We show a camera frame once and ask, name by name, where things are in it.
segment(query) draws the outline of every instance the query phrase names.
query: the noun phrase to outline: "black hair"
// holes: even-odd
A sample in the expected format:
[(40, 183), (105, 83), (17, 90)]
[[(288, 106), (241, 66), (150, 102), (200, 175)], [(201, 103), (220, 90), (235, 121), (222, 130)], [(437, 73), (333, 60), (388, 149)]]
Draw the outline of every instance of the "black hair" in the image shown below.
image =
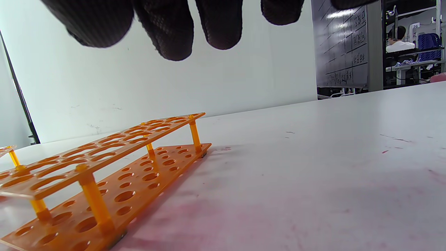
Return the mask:
[[(389, 31), (389, 33), (387, 33), (387, 38), (392, 38), (392, 35), (393, 35), (393, 27)], [(401, 40), (404, 38), (405, 35), (406, 35), (406, 28), (404, 26), (398, 26), (398, 30), (396, 31), (396, 39)]]

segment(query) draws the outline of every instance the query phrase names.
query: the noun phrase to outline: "black pole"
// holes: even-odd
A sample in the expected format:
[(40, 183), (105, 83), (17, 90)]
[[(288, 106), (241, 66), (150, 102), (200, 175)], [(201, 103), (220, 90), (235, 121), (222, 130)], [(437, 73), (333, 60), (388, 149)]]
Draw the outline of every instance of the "black pole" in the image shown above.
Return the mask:
[(6, 59), (8, 60), (9, 69), (11, 71), (12, 80), (14, 82), (14, 85), (16, 86), (17, 94), (20, 98), (20, 103), (22, 103), (23, 111), (25, 112), (26, 120), (28, 120), (28, 126), (31, 130), (31, 135), (28, 136), (28, 138), (34, 139), (34, 144), (40, 144), (39, 137), (37, 136), (36, 128), (34, 127), (33, 120), (31, 119), (31, 115), (29, 114), (28, 107), (26, 106), (25, 98), (23, 97), (22, 89), (20, 88), (19, 82), (17, 81), (16, 73), (14, 72), (14, 68), (12, 67), (11, 59), (9, 58), (8, 50), (6, 49), (6, 45), (3, 40), (3, 35), (0, 30), (0, 37), (1, 41), (3, 43), (4, 52), (6, 54)]
[(381, 25), (382, 25), (382, 37), (383, 37), (383, 86), (386, 84), (386, 43), (387, 43), (387, 25), (386, 25), (386, 13), (387, 13), (387, 6), (386, 6), (386, 0), (381, 0), (381, 11), (382, 11), (382, 18), (381, 18)]

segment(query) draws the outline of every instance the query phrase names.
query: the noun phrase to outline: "whiteboard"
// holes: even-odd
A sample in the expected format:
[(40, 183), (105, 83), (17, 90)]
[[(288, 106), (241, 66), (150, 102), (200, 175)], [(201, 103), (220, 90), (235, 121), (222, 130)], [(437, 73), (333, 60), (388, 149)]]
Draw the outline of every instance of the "whiteboard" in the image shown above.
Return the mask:
[(312, 0), (318, 87), (368, 85), (366, 7), (336, 10), (330, 0)]

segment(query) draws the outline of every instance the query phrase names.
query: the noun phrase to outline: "blue chair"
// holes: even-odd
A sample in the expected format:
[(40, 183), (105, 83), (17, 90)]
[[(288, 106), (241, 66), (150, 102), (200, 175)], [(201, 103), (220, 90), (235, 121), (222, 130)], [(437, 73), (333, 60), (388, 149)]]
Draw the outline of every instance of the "blue chair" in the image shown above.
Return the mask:
[[(440, 47), (442, 44), (440, 37), (435, 33), (422, 34), (418, 36), (418, 48), (430, 49)], [(418, 61), (436, 60), (441, 59), (441, 50), (420, 53), (418, 56)]]

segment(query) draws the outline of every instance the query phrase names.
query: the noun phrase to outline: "finger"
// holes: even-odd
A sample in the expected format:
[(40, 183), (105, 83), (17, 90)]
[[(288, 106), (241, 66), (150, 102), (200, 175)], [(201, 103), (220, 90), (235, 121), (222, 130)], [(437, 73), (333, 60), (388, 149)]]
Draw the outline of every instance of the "finger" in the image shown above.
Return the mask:
[(119, 42), (130, 29), (133, 6), (129, 0), (42, 0), (85, 46), (105, 48)]
[(196, 0), (207, 42), (227, 50), (242, 37), (243, 0)]
[(194, 21), (187, 0), (135, 0), (134, 7), (163, 58), (180, 61), (190, 56)]
[(366, 4), (371, 4), (377, 0), (331, 0), (331, 5), (336, 9), (350, 9), (363, 6)]
[(304, 0), (261, 0), (260, 8), (268, 22), (274, 25), (289, 25), (301, 16)]

